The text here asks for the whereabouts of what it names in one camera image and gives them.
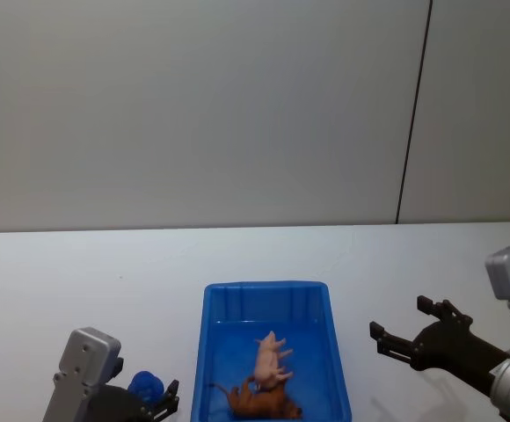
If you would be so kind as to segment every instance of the blue plastic bin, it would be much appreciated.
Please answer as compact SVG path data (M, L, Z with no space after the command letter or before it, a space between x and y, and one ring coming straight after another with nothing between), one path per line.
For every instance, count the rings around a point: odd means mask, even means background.
M213 284L204 291L192 422L234 420L225 395L252 374L256 338L270 330L286 338L284 358L294 377L287 393L302 407L303 420L351 421L351 408L333 326L327 286L312 281Z

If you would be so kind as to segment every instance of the pink toy pig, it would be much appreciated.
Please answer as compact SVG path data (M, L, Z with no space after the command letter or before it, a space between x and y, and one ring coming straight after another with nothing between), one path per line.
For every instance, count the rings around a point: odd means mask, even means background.
M292 349L280 351L287 342L285 338L276 341L274 331L271 331L268 336L256 341L259 343L259 352L253 376L260 389L273 389L279 382L294 375L292 372L284 374L285 368L279 367L279 359L292 353Z

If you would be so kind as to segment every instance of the toy animal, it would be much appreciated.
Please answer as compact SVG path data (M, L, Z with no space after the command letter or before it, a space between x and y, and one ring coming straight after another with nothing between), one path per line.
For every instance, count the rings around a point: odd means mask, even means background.
M292 349L280 351L287 342L285 338L276 341L274 331L271 331L265 338L256 341L259 342L259 351L253 376L259 389L273 389L279 382L286 381L294 375L292 372L285 374L285 368L279 367L279 359L292 353Z
M259 419L302 419L302 409L284 392L284 382L280 382L270 391L261 391L253 394L249 390L249 383L255 381L250 376L241 386L228 392L219 384L212 383L210 387L216 387L228 398L228 404L236 418L259 418Z

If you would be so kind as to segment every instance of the white table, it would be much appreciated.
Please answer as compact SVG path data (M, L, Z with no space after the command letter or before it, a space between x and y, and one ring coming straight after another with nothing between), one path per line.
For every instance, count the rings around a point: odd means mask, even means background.
M484 259L509 244L510 223L0 234L0 421L41 420L69 333L91 325L122 342L113 383L179 379L171 422L188 422L203 288L236 280L328 284L353 420L498 421L451 375L376 354L368 323L414 338L433 321L416 296L448 298L507 349Z

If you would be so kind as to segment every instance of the blue ball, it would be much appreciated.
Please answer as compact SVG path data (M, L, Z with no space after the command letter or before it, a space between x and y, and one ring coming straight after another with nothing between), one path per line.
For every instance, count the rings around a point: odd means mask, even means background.
M146 404L155 404L164 394L164 384L151 372L138 372L132 378L128 391L136 394Z

